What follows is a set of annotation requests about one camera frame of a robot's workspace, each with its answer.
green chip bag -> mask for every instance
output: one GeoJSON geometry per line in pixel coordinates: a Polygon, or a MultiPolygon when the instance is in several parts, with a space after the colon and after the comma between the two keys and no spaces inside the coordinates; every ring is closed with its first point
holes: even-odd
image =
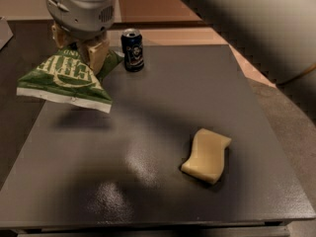
{"type": "Polygon", "coordinates": [[[112,99],[102,81],[122,61],[122,56],[109,50],[103,68],[95,76],[77,50],[64,48],[19,79],[17,95],[109,113],[112,99]]]}

sponge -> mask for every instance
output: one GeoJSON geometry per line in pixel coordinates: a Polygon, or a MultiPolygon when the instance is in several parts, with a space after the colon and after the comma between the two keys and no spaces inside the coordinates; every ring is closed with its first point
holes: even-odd
{"type": "Polygon", "coordinates": [[[229,137],[200,129],[195,135],[191,156],[181,171],[214,185],[223,173],[224,150],[230,142],[229,137]]]}

gray tabletop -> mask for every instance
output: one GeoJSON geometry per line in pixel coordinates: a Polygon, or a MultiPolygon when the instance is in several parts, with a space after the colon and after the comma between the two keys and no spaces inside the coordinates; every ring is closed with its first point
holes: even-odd
{"type": "Polygon", "coordinates": [[[315,217],[228,45],[147,46],[105,80],[110,115],[46,102],[0,193],[0,227],[315,217]],[[215,186],[182,173],[201,128],[233,139],[215,186]]]}
{"type": "Polygon", "coordinates": [[[0,51],[0,189],[44,103],[16,97],[17,80],[56,52],[51,22],[10,22],[14,36],[0,51]]]}

soda can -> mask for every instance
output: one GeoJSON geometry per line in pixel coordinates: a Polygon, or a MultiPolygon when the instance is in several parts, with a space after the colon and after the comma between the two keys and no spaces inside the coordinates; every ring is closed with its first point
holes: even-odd
{"type": "Polygon", "coordinates": [[[129,72],[137,72],[144,66],[142,54],[142,35],[138,29],[126,29],[121,35],[121,47],[125,54],[125,69],[129,72]]]}

chip bag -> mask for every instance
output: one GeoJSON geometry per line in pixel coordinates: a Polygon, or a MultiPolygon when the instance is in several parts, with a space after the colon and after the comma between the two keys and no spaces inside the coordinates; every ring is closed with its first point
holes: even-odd
{"type": "Polygon", "coordinates": [[[121,54],[109,50],[103,68],[94,75],[79,52],[66,47],[19,79],[17,95],[109,113],[113,101],[102,81],[122,61],[121,54]]]}

